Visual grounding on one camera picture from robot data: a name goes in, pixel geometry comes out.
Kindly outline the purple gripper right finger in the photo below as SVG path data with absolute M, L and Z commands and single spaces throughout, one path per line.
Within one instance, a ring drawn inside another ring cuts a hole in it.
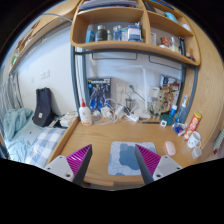
M 153 182 L 153 174 L 157 165 L 161 159 L 161 157 L 152 152 L 151 150 L 140 146 L 138 144 L 135 145 L 135 156 L 141 171 L 141 175 L 143 177 L 145 184 L 150 184 Z

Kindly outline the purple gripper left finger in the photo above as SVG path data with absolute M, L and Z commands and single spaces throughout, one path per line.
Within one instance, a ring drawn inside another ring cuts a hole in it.
M 92 145 L 87 145 L 69 156 L 66 160 L 74 174 L 73 182 L 79 186 L 83 184 L 83 180 L 92 157 Z

